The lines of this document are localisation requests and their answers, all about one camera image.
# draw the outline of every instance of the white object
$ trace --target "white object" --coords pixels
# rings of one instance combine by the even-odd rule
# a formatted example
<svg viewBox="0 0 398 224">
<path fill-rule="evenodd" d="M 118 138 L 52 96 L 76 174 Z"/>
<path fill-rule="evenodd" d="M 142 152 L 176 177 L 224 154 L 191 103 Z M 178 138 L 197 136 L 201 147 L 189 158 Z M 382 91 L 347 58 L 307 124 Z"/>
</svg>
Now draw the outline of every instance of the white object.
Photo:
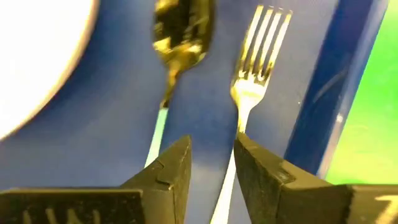
<svg viewBox="0 0 398 224">
<path fill-rule="evenodd" d="M 0 139 L 65 83 L 93 30 L 97 0 L 0 1 Z"/>
</svg>

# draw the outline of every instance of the fork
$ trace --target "fork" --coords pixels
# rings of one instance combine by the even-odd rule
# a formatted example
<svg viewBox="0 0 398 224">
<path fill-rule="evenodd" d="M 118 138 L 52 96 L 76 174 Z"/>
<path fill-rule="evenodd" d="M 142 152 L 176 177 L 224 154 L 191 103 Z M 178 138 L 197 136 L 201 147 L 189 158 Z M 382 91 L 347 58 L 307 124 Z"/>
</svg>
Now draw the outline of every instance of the fork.
<svg viewBox="0 0 398 224">
<path fill-rule="evenodd" d="M 281 8 L 274 9 L 270 6 L 266 10 L 261 25 L 259 25 L 263 8 L 264 6 L 262 5 L 257 6 L 251 25 L 244 38 L 241 56 L 237 62 L 235 76 L 231 82 L 231 96 L 238 108 L 237 132 L 239 133 L 245 132 L 251 109 L 260 103 L 266 93 L 276 58 L 292 17 L 292 11 L 289 11 L 285 14 L 283 20 L 284 10 Z M 274 40 L 274 34 L 277 30 L 279 31 Z M 255 41 L 253 41 L 255 33 L 257 33 L 257 36 Z M 267 66 L 264 69 L 268 50 L 272 44 L 273 48 L 268 57 Z M 228 222 L 235 172 L 235 157 L 232 150 L 223 186 L 210 221 L 211 224 Z"/>
</svg>

